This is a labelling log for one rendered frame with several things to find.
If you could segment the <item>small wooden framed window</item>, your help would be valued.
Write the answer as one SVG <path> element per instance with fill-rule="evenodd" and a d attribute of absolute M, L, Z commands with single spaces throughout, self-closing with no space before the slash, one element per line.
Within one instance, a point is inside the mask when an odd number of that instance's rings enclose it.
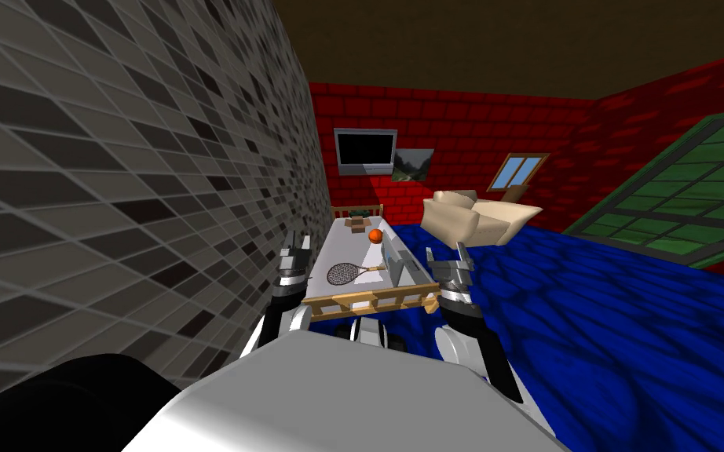
<path fill-rule="evenodd" d="M 487 191 L 505 191 L 513 186 L 527 184 L 549 156 L 549 153 L 510 153 Z"/>

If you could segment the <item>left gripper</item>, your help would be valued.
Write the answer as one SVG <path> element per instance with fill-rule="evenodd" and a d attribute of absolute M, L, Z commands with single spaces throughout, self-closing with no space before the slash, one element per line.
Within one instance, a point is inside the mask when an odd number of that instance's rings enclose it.
<path fill-rule="evenodd" d="M 295 233 L 286 234 L 282 250 L 280 251 L 279 282 L 302 283 L 306 280 L 311 252 L 311 237 L 304 235 L 301 248 L 295 248 Z"/>

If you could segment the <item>grey wall television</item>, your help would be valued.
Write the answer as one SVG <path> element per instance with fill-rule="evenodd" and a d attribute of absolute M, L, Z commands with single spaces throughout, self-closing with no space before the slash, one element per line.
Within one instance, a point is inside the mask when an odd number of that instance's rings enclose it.
<path fill-rule="evenodd" d="M 338 174 L 391 175 L 396 129 L 334 128 Z"/>

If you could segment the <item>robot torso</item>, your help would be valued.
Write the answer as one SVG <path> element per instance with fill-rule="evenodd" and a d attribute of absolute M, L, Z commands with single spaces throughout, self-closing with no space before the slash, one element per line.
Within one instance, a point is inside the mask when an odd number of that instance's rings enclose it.
<path fill-rule="evenodd" d="M 442 357 L 292 330 L 172 398 L 123 452 L 571 452 L 525 388 L 485 378 L 485 350 L 448 326 Z"/>

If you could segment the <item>large green framed window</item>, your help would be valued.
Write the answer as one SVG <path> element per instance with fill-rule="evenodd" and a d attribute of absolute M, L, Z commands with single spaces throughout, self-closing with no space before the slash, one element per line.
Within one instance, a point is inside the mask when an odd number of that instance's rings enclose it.
<path fill-rule="evenodd" d="M 724 261 L 724 112 L 684 133 L 566 234 L 692 268 Z"/>

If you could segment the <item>landscape wall picture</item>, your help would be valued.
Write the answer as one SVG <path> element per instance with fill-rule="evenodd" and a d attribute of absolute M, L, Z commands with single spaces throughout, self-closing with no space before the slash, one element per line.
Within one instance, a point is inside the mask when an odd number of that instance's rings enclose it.
<path fill-rule="evenodd" d="M 391 181 L 425 181 L 433 153 L 432 148 L 397 148 Z"/>

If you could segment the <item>tennis racket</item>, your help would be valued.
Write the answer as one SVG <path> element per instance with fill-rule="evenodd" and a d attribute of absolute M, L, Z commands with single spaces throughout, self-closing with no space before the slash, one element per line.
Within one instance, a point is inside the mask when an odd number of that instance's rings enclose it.
<path fill-rule="evenodd" d="M 340 263 L 329 268 L 326 280 L 332 286 L 376 283 L 382 281 L 379 273 L 386 269 L 385 265 L 368 267 L 352 263 Z"/>

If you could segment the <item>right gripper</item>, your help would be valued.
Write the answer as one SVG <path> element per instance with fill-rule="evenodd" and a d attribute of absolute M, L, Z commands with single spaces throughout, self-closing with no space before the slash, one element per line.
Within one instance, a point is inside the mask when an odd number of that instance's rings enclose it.
<path fill-rule="evenodd" d="M 435 261 L 433 250 L 426 247 L 426 262 L 430 267 L 433 278 L 440 284 L 442 290 L 449 292 L 469 292 L 473 284 L 470 273 L 474 270 L 474 263 L 463 242 L 456 243 L 459 261 Z"/>

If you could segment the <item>grey laptop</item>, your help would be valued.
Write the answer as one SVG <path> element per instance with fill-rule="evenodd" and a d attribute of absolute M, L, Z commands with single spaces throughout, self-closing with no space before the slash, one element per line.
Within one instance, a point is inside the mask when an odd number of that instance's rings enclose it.
<path fill-rule="evenodd" d="M 426 282 L 417 261 L 400 243 L 383 242 L 381 251 L 393 287 L 414 286 Z"/>

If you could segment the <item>white bed with wooden frame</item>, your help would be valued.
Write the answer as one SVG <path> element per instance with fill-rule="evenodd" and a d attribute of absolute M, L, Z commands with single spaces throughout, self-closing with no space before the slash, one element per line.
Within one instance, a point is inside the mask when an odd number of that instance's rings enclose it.
<path fill-rule="evenodd" d="M 439 286 L 411 251 L 426 278 L 424 284 L 393 287 L 387 270 L 379 273 L 381 282 L 344 286 L 332 286 L 327 282 L 327 271 L 335 264 L 352 263 L 368 267 L 384 265 L 381 251 L 383 242 L 400 243 L 409 250 L 382 216 L 370 216 L 371 226 L 362 234 L 352 234 L 345 226 L 346 218 L 334 219 L 311 270 L 309 287 L 303 301 L 311 306 L 311 320 L 319 322 L 419 306 L 430 314 L 435 312 L 438 308 Z M 380 244 L 371 244 L 368 239 L 368 233 L 374 228 L 383 231 Z"/>

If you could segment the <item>beige sofa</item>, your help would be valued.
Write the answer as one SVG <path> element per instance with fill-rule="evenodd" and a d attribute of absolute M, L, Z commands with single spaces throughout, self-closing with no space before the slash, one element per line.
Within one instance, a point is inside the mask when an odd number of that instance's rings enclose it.
<path fill-rule="evenodd" d="M 474 190 L 436 191 L 423 200 L 421 228 L 455 248 L 505 246 L 542 209 L 479 199 Z"/>

